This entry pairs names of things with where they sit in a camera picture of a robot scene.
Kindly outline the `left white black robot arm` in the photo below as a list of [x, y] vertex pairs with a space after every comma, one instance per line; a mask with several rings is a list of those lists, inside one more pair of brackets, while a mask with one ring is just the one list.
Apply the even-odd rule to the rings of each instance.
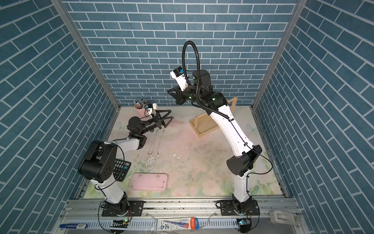
[[123, 214], [128, 208], [127, 194], [118, 186], [114, 176], [117, 155], [125, 156], [128, 151], [142, 149], [146, 143], [147, 132], [155, 128], [166, 128], [173, 117], [171, 110], [152, 110], [150, 119], [144, 121], [139, 117], [129, 120], [129, 135], [113, 141], [94, 140], [89, 145], [80, 165], [78, 173], [94, 183], [95, 188], [105, 197], [105, 205]]

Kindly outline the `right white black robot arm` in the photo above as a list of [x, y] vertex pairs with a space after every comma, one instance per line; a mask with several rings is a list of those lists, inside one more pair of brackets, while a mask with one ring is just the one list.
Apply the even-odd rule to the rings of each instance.
[[[190, 83], [185, 64], [185, 52], [192, 46], [196, 57], [196, 70], [193, 71], [193, 83]], [[227, 160], [229, 170], [235, 175], [233, 208], [238, 214], [249, 211], [253, 198], [248, 187], [255, 161], [261, 156], [262, 148], [254, 145], [241, 130], [235, 120], [228, 101], [220, 92], [213, 91], [210, 74], [201, 69], [200, 57], [194, 42], [185, 42], [182, 48], [182, 66], [171, 71], [170, 76], [178, 86], [167, 93], [175, 99], [177, 105], [190, 101], [195, 107], [201, 108], [217, 123], [227, 138], [233, 157]]]

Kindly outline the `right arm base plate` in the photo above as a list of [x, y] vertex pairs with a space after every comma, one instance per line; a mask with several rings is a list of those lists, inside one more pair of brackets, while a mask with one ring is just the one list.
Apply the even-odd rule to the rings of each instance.
[[259, 215], [260, 209], [257, 200], [250, 198], [245, 202], [237, 200], [219, 200], [215, 202], [216, 207], [220, 210], [222, 216], [234, 215]]

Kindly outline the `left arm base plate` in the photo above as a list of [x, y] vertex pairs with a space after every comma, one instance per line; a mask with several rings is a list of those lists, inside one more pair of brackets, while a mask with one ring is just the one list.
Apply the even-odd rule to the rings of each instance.
[[144, 201], [121, 201], [118, 204], [112, 204], [107, 201], [100, 205], [103, 217], [123, 217], [123, 216], [141, 216], [144, 207]]

